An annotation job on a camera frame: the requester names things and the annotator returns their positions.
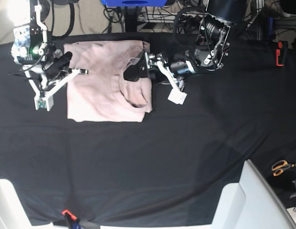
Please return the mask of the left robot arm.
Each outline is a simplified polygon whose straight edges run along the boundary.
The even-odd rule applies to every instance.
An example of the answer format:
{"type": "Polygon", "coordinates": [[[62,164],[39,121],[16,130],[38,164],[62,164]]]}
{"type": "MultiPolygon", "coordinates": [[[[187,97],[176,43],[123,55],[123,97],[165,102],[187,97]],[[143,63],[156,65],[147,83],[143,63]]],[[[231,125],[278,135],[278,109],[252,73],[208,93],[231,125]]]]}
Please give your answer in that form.
{"type": "Polygon", "coordinates": [[[125,70],[124,79],[137,82],[159,72],[172,87],[168,100],[183,104],[187,97],[184,91],[187,77],[198,76],[200,70],[216,71],[223,67],[222,59],[230,47],[227,39],[231,27],[242,22],[246,9],[245,0],[210,0],[207,5],[180,10],[173,25],[173,39],[179,46],[182,43],[178,40],[177,30],[182,14],[190,11],[202,13],[195,44],[188,45],[186,51],[176,53],[173,57],[165,53],[143,52],[139,61],[125,70]]]}

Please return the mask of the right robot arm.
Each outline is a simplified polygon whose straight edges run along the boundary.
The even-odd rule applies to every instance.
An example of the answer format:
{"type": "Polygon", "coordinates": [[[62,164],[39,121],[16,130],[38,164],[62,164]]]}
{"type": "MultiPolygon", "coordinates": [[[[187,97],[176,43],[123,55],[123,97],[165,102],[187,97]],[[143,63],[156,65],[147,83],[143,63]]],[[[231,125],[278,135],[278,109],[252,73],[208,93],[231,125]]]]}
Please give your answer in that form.
{"type": "Polygon", "coordinates": [[[68,37],[74,28],[75,0],[66,0],[70,7],[70,24],[67,32],[54,36],[54,24],[48,28],[45,19],[52,16],[55,22],[55,0],[21,0],[14,23],[14,43],[11,55],[21,70],[15,76],[25,78],[30,83],[34,96],[35,109],[50,111],[53,107],[53,96],[70,80],[78,75],[88,74],[87,69],[70,68],[71,52],[57,49],[54,41],[68,37]]]}

